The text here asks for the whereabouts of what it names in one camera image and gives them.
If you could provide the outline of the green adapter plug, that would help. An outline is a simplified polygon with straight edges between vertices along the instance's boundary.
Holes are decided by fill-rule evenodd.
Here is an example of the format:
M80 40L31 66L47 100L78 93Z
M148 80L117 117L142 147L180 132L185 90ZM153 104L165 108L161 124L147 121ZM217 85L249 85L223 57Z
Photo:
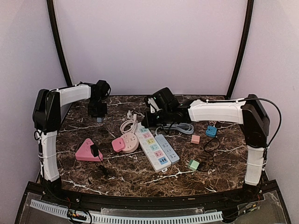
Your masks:
M198 161L190 160L187 167L192 171L196 171L199 168L199 165L200 165L200 163Z

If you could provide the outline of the pink adapter plug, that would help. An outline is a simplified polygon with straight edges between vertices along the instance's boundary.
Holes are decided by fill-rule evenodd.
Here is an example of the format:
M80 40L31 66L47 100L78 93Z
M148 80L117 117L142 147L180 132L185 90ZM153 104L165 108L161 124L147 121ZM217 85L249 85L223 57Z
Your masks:
M192 144L199 144L200 143L200 136L199 135L192 135L191 136L191 143Z

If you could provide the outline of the pink cube adapter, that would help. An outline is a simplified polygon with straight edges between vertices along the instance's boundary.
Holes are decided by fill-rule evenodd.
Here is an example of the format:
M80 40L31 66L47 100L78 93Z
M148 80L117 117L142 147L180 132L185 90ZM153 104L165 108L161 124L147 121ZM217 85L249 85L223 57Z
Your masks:
M112 141L112 147L115 152L120 152L125 148L125 142L123 138L119 137Z

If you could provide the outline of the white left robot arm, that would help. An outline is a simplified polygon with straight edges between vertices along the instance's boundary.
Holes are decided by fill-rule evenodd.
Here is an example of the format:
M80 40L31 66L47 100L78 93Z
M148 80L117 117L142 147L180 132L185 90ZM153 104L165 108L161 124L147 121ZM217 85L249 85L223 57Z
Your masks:
M41 89L38 92L33 122L35 140L38 141L38 156L41 166L41 177L47 182L60 179L57 167L56 138L61 126L61 108L81 100L89 100L87 113L97 122L107 115L107 103L111 87L105 80L95 84L83 83L53 90Z

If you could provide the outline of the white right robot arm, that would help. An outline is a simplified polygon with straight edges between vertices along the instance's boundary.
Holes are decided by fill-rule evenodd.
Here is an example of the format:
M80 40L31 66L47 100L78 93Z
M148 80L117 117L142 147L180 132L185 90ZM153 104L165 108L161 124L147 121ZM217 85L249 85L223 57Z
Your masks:
M238 124L248 150L244 178L247 185L239 191L238 198L247 203L256 196L255 186L260 181L262 169L267 162L269 147L277 135L274 133L272 138L268 138L270 118L262 102L275 106L274 102L254 94L239 99L202 100L199 98L179 102L168 87L146 96L144 102L148 109L141 124L145 128L202 121Z

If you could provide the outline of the blue cube adapter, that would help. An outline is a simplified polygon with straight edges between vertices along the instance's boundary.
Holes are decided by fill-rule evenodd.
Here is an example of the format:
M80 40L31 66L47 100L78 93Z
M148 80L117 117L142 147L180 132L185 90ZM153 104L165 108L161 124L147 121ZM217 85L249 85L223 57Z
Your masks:
M216 135L217 135L217 128L214 126L208 126L206 129L206 136L214 138L216 137Z

